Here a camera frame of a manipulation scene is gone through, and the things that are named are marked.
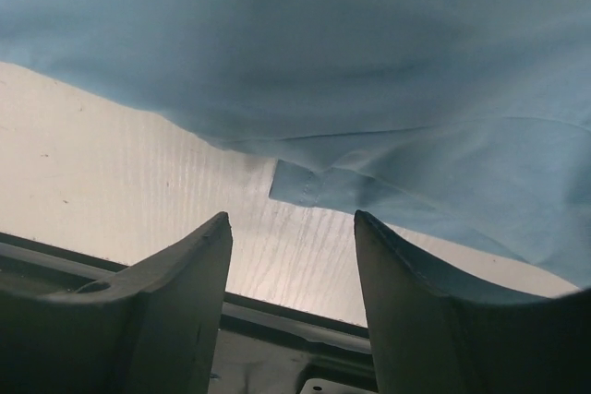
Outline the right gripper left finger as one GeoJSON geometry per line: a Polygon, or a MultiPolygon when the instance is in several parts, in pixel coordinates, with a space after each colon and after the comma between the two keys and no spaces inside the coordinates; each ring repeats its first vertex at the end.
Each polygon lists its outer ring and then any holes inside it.
{"type": "Polygon", "coordinates": [[[117,272],[2,244],[2,391],[206,392],[232,245],[226,213],[117,272]]]}

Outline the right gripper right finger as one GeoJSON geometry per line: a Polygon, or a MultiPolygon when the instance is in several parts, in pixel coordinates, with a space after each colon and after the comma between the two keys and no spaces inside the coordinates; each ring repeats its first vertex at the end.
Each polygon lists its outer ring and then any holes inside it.
{"type": "Polygon", "coordinates": [[[356,257],[382,393],[586,393],[590,293],[557,298],[484,281],[365,211],[356,257]]]}

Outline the light blue t-shirt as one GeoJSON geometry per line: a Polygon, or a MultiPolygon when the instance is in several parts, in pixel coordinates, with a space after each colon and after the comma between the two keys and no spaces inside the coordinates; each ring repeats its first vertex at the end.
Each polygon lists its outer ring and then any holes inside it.
{"type": "Polygon", "coordinates": [[[1,0],[1,58],[590,285],[590,0],[1,0]]]}

